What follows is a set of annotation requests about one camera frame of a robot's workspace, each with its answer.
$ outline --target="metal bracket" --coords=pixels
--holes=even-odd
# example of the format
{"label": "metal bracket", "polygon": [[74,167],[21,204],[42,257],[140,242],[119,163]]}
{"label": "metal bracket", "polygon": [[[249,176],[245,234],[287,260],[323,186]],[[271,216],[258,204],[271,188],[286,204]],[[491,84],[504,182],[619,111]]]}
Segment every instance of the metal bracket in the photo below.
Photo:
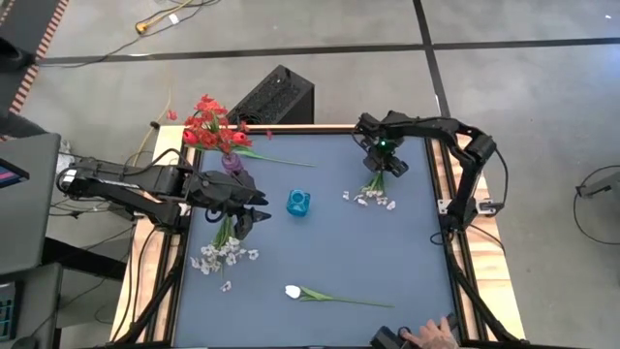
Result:
{"label": "metal bracket", "polygon": [[[437,209],[439,214],[448,213],[448,205],[452,202],[452,199],[438,200]],[[476,211],[478,214],[493,215],[497,209],[493,208],[493,199],[476,200]]]}

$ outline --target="black box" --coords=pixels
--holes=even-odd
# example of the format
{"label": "black box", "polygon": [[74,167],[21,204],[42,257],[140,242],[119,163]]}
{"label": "black box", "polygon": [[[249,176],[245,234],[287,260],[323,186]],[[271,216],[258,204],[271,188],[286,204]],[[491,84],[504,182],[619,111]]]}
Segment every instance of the black box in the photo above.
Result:
{"label": "black box", "polygon": [[313,124],[314,83],[279,65],[228,114],[253,125]]}

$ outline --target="blue glass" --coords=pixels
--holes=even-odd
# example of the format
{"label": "blue glass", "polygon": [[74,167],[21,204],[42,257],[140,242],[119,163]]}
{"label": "blue glass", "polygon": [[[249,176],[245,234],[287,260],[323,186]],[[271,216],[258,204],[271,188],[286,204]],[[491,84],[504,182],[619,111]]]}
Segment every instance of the blue glass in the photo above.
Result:
{"label": "blue glass", "polygon": [[289,193],[287,211],[296,217],[304,217],[310,208],[310,194],[303,190],[295,189]]}

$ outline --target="wooden board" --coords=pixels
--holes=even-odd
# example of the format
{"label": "wooden board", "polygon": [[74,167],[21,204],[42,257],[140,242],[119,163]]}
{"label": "wooden board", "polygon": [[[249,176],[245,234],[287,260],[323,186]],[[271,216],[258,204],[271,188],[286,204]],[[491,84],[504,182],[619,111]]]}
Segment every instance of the wooden board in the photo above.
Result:
{"label": "wooden board", "polygon": [[[299,128],[299,129],[351,129],[354,125],[257,125],[252,126],[252,129],[257,130],[276,130],[278,128]],[[157,143],[155,146],[155,150],[153,153],[153,158],[159,156],[164,150],[169,148],[180,149],[181,140],[182,140],[182,132],[183,126],[162,126],[159,131],[159,136],[157,138]],[[434,143],[435,150],[435,162],[437,164],[437,168],[440,175],[440,182],[444,192],[445,197],[448,196],[448,187],[446,183],[446,174],[443,171],[443,162],[441,153],[439,152],[438,143]],[[160,161],[162,164],[168,164],[171,160],[174,160],[176,155],[169,154],[169,156],[165,157]],[[188,160],[191,161],[193,158],[193,154],[188,154]],[[454,173],[456,182],[461,175],[461,169],[458,166],[458,162],[452,158],[452,171]],[[486,186],[486,181],[484,177],[480,178],[478,190],[476,192],[476,197],[479,199],[485,199],[489,197],[488,188]],[[494,218],[484,218],[479,217],[475,220],[474,224],[488,233],[493,235],[496,238],[499,238],[499,232],[497,230],[497,224]],[[138,271],[138,255],[140,254],[140,250],[144,245],[144,241],[146,237],[153,229],[152,224],[146,219],[142,219],[136,228],[136,237],[134,241],[134,247],[132,249],[133,259],[132,263],[129,267],[133,268],[133,282],[132,282],[132,296],[129,297],[129,270],[125,272],[125,280],[123,282],[121,296],[118,302],[118,306],[116,308],[116,316],[114,318],[114,324],[112,326],[112,334],[116,332],[116,329],[119,325],[121,325],[120,335],[124,334],[130,323],[130,319],[126,319],[124,324],[121,323],[121,319],[125,312],[125,307],[127,305],[127,301],[129,301],[130,314],[128,318],[131,316],[131,310],[133,309],[134,302],[134,294],[136,290],[136,275]],[[514,298],[514,292],[512,290],[511,277],[508,271],[508,266],[506,264],[506,258],[504,257],[502,250],[499,246],[489,238],[486,238],[478,231],[473,228],[470,228],[467,231],[467,236],[469,240],[469,247],[472,252],[472,261],[474,264],[474,273],[476,274],[476,278],[478,281],[479,292],[482,299],[486,302],[489,308],[493,311],[493,313],[497,316],[497,318],[504,324],[506,329],[514,334],[517,337],[523,338],[523,328],[521,325],[521,320],[518,312],[518,308],[516,306],[516,300]],[[155,275],[157,272],[157,268],[159,265],[159,258],[162,250],[162,241],[163,234],[155,233],[143,254],[143,259],[141,263],[141,272],[140,272],[140,280],[139,280],[139,294],[137,301],[137,317],[140,315],[143,308],[146,306],[148,301],[150,300],[153,294],[153,288],[155,285]],[[174,256],[176,253],[176,244],[177,242],[173,241],[170,251],[170,255]],[[455,245],[455,250],[458,251],[458,245]],[[472,311],[472,306],[467,299],[467,296],[461,291],[462,298],[464,300],[464,308],[465,315],[467,318],[467,326],[470,333],[470,338],[476,338],[476,326],[474,322],[474,316]],[[164,301],[160,306],[160,311],[157,317],[157,325],[155,330],[155,340],[161,340],[164,337],[164,327],[166,317],[168,315],[168,306],[170,302],[170,295],[166,296]]]}

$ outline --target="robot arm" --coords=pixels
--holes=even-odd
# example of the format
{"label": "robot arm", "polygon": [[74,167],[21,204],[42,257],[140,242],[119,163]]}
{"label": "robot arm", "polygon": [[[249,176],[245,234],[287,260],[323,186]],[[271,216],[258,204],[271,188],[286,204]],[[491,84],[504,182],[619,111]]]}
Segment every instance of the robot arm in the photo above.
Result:
{"label": "robot arm", "polygon": [[189,224],[187,217],[181,216],[179,204],[220,213],[216,218],[207,214],[209,222],[220,220],[224,214],[235,215],[234,231],[239,239],[248,235],[254,223],[270,217],[245,207],[267,205],[264,193],[256,189],[254,179],[245,171],[230,176],[215,171],[199,173],[182,165],[136,168],[82,158],[56,180],[58,189],[73,199],[104,198],[129,212],[143,213],[158,228],[172,231],[184,231]]}
{"label": "robot arm", "polygon": [[[481,211],[491,207],[481,207],[474,199],[482,167],[493,155],[496,144],[490,136],[480,129],[467,126],[458,120],[446,117],[412,118],[404,113],[390,111],[383,121],[368,113],[359,118],[356,130],[363,135],[358,144],[366,151],[366,167],[372,171],[388,171],[399,177],[409,167],[399,160],[395,150],[404,142],[405,136],[425,137],[439,140],[448,146],[452,156],[463,168],[456,197],[442,216],[442,225],[450,231],[464,230]],[[463,149],[458,145],[457,135],[472,140]]]}

